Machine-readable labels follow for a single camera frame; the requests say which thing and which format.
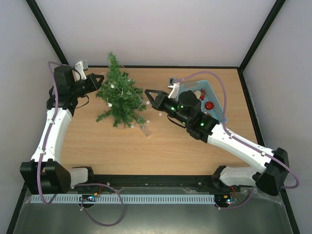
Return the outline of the light blue plastic basket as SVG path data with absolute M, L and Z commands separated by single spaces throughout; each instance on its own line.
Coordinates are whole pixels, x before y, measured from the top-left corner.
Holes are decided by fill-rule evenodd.
M 217 119 L 219 122 L 222 122 L 223 108 L 220 102 L 218 101 L 218 98 L 215 95 L 213 88 L 211 87 L 210 83 L 207 80 L 199 80 L 199 81 L 180 84 L 178 96 L 182 92 L 185 92 L 185 91 L 194 92 L 197 90 L 201 91 L 200 101 L 201 101 L 202 112 L 210 114 L 213 118 Z M 211 101 L 214 103 L 214 108 L 212 110 L 205 109 L 205 103 L 207 101 Z

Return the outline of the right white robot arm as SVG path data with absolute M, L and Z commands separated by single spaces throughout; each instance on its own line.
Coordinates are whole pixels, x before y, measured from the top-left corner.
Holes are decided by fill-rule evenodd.
M 213 187 L 218 191 L 232 185 L 257 187 L 262 192 L 277 196 L 289 173 L 288 153 L 255 144 L 229 131 L 217 119 L 201 110 L 201 101 L 192 91 L 182 92 L 173 99 L 161 90 L 145 90 L 152 107 L 167 113 L 171 122 L 179 125 L 196 140 L 220 147 L 248 163 L 248 167 L 218 167 Z

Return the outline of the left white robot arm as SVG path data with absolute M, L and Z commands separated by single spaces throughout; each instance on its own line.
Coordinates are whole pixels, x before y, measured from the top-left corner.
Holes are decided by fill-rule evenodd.
M 52 76 L 46 124 L 39 145 L 30 161 L 20 166 L 24 182 L 33 195 L 65 194 L 75 185 L 88 182 L 93 173 L 88 166 L 65 169 L 61 150 L 78 99 L 97 91 L 104 76 L 86 75 L 78 66 L 69 65 L 55 67 Z

